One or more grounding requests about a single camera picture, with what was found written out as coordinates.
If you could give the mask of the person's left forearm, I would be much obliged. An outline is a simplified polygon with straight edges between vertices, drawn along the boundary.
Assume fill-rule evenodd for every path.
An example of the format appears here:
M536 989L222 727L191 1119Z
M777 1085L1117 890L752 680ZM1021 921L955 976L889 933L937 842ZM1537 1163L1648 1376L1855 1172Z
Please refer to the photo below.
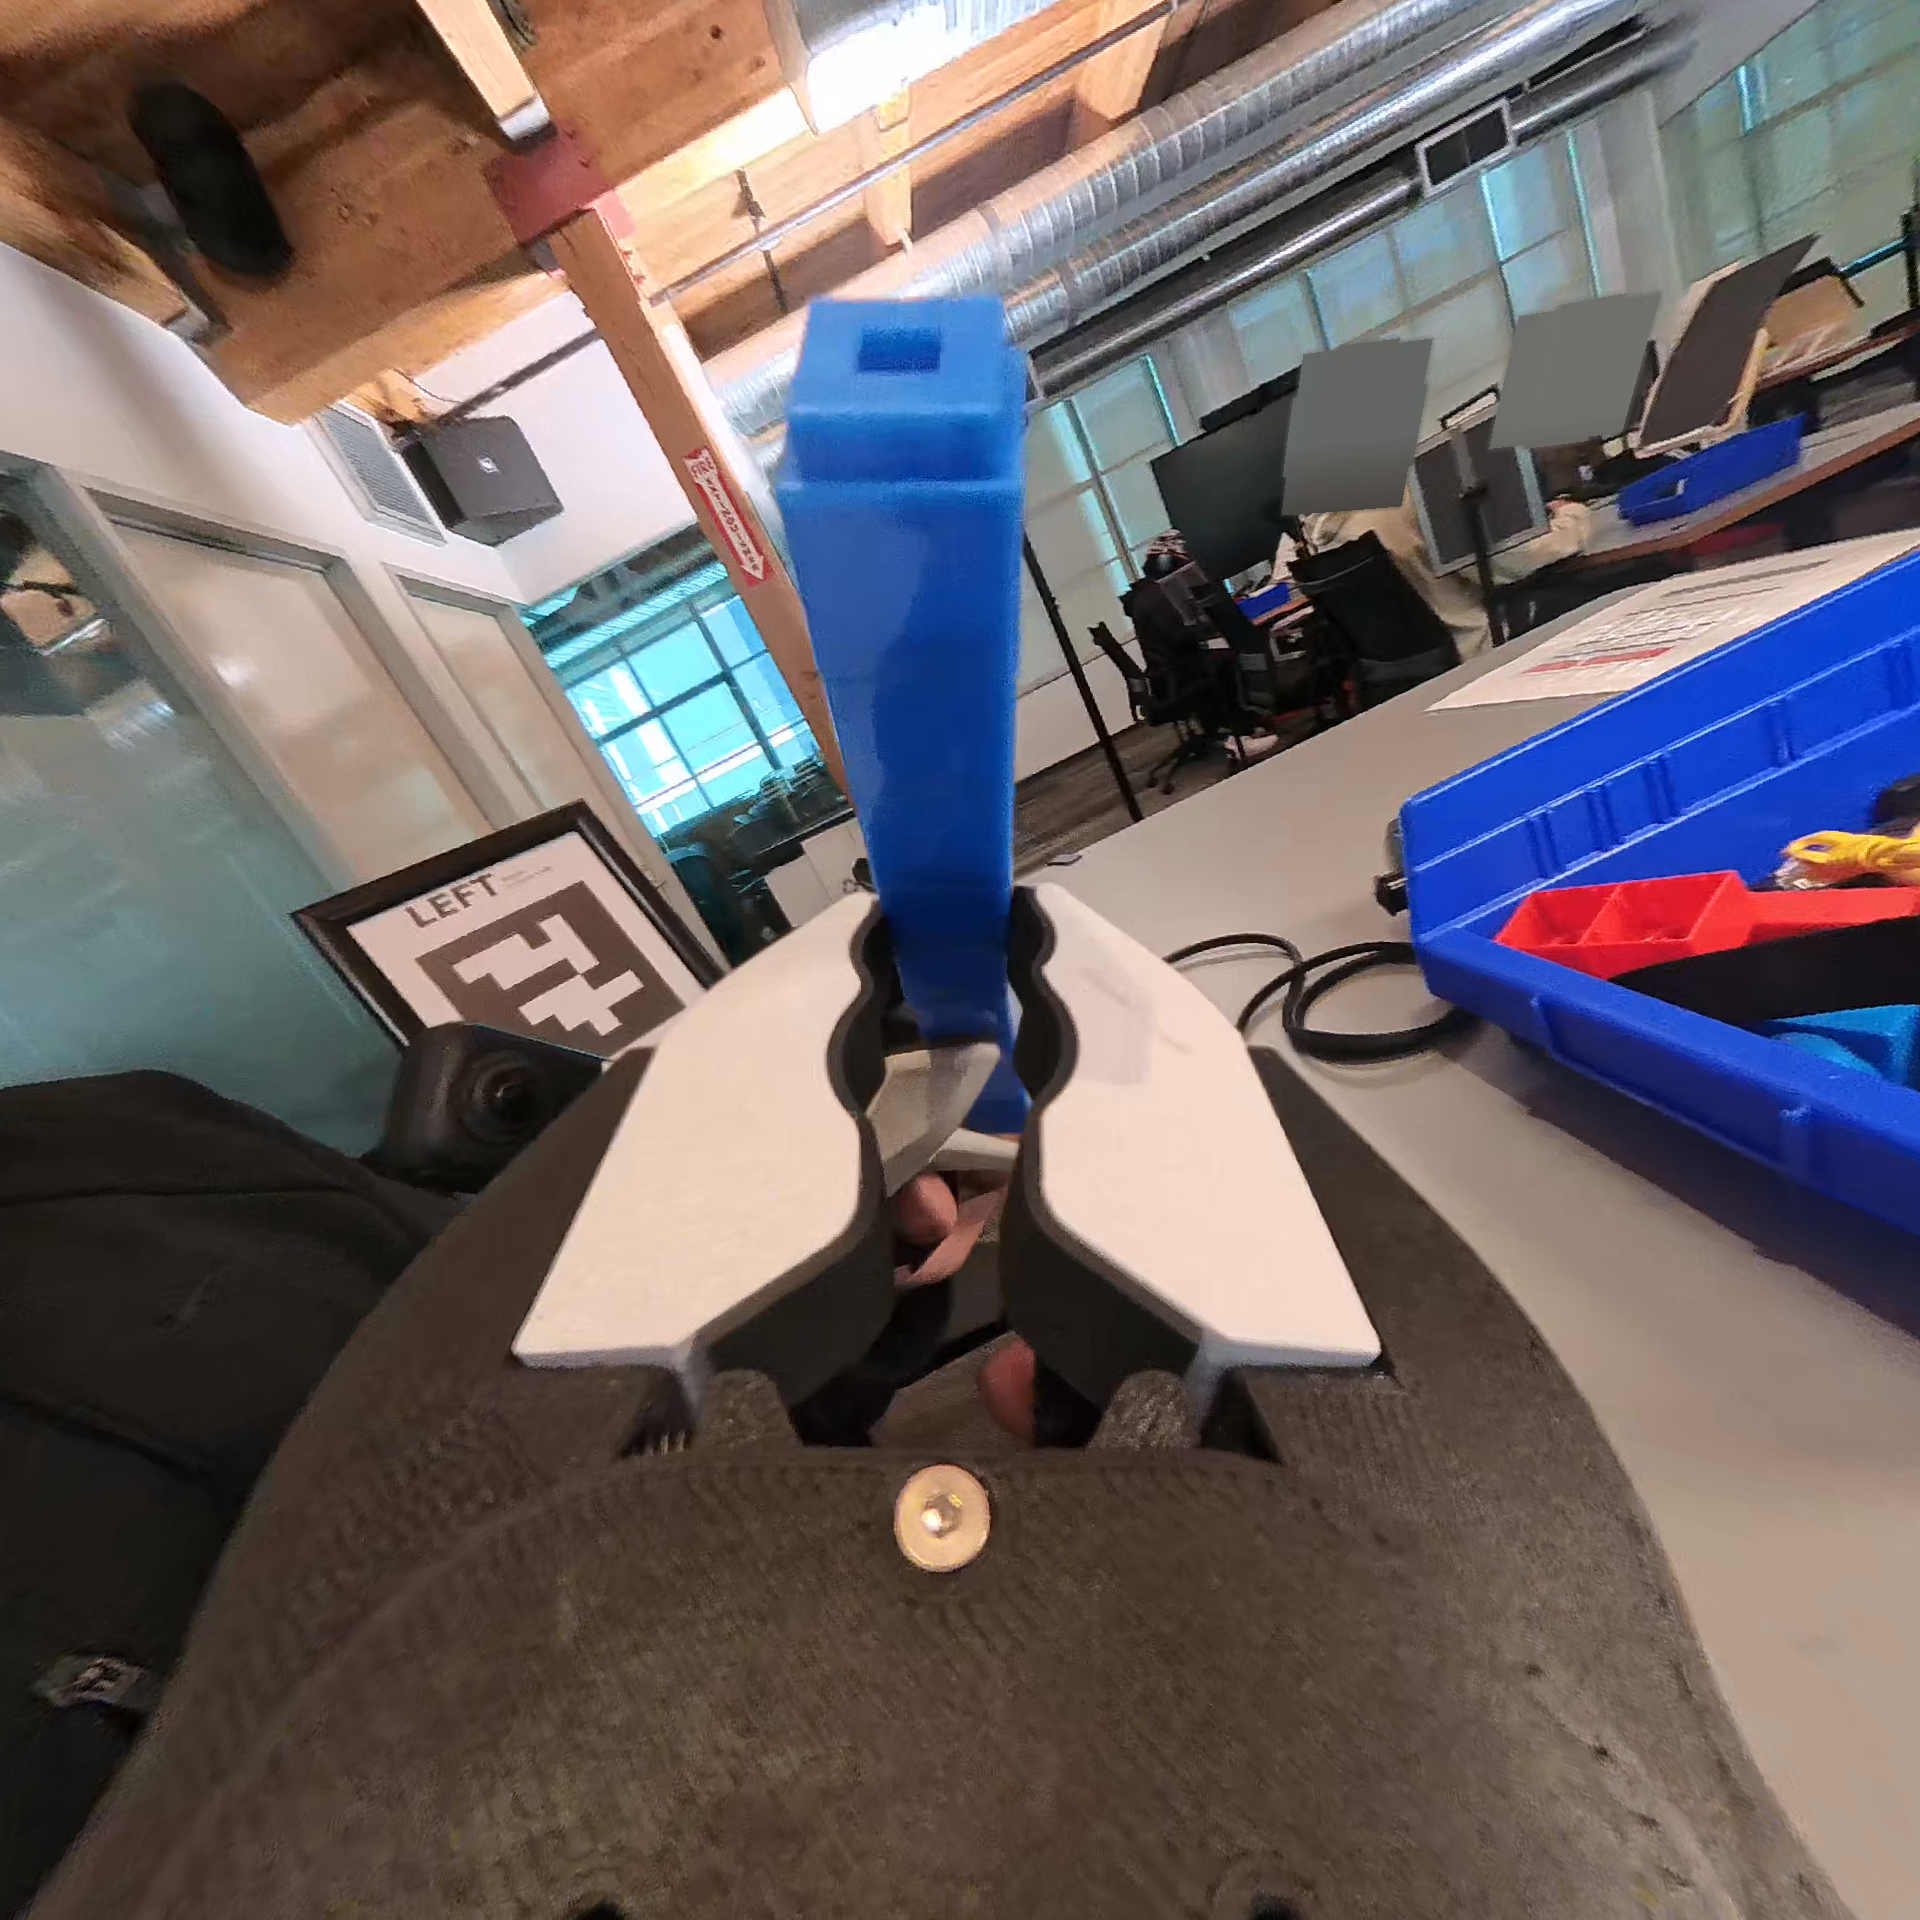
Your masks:
M454 1212L171 1072L5 1088L5 1915L128 1757L292 1420Z

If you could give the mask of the light blue plastic piece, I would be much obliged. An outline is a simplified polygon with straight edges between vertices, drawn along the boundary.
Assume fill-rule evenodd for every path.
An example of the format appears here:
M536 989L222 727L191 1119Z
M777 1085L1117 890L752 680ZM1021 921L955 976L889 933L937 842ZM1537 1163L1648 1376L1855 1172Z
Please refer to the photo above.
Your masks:
M1791 1015L1765 1023L1760 1034L1800 1050L1823 1065L1868 1072L1887 1085L1918 1091L1915 1003Z

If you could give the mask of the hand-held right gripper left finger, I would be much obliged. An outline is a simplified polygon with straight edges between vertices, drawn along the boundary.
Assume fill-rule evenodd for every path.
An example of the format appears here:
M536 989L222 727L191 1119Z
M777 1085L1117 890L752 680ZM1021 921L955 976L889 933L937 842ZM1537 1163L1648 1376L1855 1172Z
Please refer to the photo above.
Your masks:
M853 895L654 1045L512 1343L543 1370L651 1365L685 1386L824 1386L893 1313L868 1107L893 949Z

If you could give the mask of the red divided plastic tray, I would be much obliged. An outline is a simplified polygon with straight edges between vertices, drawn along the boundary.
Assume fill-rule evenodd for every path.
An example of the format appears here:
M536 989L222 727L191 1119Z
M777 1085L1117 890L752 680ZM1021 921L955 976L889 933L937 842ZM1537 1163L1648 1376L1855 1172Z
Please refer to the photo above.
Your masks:
M1502 949L1595 979L1805 933L1781 896L1735 871L1595 883L1526 896L1500 929Z

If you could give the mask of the blue rectangular plastic tube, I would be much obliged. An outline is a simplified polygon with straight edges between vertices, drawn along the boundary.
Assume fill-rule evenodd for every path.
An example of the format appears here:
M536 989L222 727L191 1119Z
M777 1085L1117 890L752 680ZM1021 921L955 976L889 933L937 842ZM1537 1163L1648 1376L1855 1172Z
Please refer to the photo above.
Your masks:
M817 301L775 476L903 1003L927 1042L999 1045L982 1136L1025 1119L1006 960L1023 405L999 301Z

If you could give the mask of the black office chair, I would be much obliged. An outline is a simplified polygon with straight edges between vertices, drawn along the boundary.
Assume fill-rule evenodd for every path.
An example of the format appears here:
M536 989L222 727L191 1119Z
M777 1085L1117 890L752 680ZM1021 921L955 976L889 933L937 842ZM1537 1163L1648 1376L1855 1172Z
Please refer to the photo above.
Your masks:
M1235 658L1205 603L1207 588L1184 544L1159 540L1145 551L1143 577L1119 594L1133 637L1119 641L1107 623L1089 628L1095 649L1119 672L1131 717L1173 731L1171 753L1148 771L1163 799L1200 761L1240 761Z
M1460 666L1449 624L1421 599L1377 536L1300 546L1289 577L1325 619L1358 712L1372 712Z

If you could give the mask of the person's left hand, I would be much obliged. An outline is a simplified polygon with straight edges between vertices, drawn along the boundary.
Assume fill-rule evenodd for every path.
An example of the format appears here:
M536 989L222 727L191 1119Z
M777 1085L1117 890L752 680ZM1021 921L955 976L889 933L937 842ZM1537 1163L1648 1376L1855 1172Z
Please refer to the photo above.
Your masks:
M1011 1185L1006 1169L923 1170L892 1199L895 1288L955 1280L973 1250L999 1227ZM1037 1357L1020 1336L1001 1336L975 1367L975 1396L988 1417L1021 1448L1037 1445Z

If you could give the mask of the wooden pillar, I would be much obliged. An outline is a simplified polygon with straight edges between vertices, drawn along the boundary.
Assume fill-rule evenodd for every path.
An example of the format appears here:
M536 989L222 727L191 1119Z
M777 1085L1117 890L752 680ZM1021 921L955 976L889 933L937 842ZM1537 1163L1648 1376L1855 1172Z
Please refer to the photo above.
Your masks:
M799 591L787 565L777 531L760 509L764 483L713 396L713 386L671 307L659 305L651 295L638 264L633 217L624 200L608 191L583 201L561 224L552 227L547 244L560 277L577 297L587 323L608 347L614 369L638 403L678 491L708 536L787 691L795 698L827 776L847 795L853 786L813 657ZM771 559L768 581L760 585L735 570L703 503L684 473L680 455L697 447L711 447L727 469L733 493L758 523L758 537Z

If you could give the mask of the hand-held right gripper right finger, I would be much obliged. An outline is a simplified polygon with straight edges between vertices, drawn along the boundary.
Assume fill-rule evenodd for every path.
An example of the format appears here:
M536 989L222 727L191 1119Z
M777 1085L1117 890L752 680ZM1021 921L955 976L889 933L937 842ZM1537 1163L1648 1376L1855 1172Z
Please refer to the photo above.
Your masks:
M999 1284L1037 1363L1376 1367L1376 1323L1232 1019L1056 883L1015 892L1007 969L1031 1107Z

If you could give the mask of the black wall speaker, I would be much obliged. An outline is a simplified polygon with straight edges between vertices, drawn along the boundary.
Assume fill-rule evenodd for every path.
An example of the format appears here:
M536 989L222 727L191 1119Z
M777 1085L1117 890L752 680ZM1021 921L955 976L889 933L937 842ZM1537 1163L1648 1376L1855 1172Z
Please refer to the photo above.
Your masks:
M560 493L509 416L444 418L400 443L400 459L454 537L503 546L561 514Z

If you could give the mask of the blue plastic storage bin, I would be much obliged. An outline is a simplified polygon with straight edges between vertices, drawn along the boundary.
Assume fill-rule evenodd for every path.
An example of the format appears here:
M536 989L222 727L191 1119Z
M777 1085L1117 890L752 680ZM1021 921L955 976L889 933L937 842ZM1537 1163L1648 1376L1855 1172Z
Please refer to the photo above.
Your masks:
M1407 930L1440 1001L1789 1185L1915 1233L1915 1093L1502 945L1556 884L1761 876L1789 828L1915 772L1915 559L1407 800Z
M1805 425L1805 416L1782 416L1673 459L1622 487L1616 496L1616 514L1620 523L1638 531L1717 507L1798 467Z

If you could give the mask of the white wall vent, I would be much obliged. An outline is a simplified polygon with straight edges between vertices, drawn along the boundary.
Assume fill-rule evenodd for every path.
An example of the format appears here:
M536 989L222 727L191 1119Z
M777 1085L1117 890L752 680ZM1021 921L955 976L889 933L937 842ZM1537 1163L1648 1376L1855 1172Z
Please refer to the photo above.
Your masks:
M304 429L366 522L423 544L447 540L440 517L433 514L381 421L352 403L335 401L313 413Z

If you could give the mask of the silver air duct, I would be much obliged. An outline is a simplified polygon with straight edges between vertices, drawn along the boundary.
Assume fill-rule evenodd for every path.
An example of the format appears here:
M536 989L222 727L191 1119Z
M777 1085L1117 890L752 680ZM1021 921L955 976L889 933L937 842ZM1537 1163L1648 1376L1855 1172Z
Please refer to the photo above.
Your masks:
M1437 188L1428 148L1494 120L1493 159L1688 57L1700 5L1333 5L1211 79L975 204L707 365L727 421L784 425L807 321L830 301L992 297L1041 396L1108 372L1267 273Z

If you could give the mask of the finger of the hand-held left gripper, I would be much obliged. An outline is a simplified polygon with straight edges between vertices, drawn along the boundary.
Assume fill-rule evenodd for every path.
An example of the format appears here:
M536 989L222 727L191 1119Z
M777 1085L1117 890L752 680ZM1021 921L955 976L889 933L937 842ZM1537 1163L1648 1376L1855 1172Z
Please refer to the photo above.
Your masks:
M975 1097L999 1065L996 1045L912 1047L887 1056L868 1107L885 1180L926 1170L1007 1177L1016 1163L1013 1136L967 1128Z

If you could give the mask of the black tripod pole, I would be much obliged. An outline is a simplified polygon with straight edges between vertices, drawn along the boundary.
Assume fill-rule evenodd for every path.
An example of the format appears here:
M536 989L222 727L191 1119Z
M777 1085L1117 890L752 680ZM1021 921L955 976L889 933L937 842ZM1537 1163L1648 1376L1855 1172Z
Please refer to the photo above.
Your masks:
M1093 729L1096 753L1108 769L1110 785L1116 786L1117 799L1119 799L1119 807L1123 807L1127 821L1131 826L1137 826L1145 818L1143 807L1137 802L1137 793L1133 789L1131 778L1127 776L1127 771L1123 765L1119 753L1116 747L1113 731L1108 729L1103 712L1099 708L1099 701L1096 701L1096 698L1093 693L1093 685L1088 681L1086 664L1077 653L1077 648L1073 648L1073 641L1067 632L1065 616L1061 610L1057 597L1049 585L1049 577L1045 575L1045 567L1040 562L1040 556L1037 556L1029 533L1021 533L1021 560L1023 560L1025 578L1035 588L1035 594L1040 599L1047 624L1049 624L1049 628L1051 628L1051 633L1053 633L1053 637L1061 648L1067 675L1072 680L1072 689L1073 689L1077 699L1078 699L1078 705L1086 713L1086 720Z

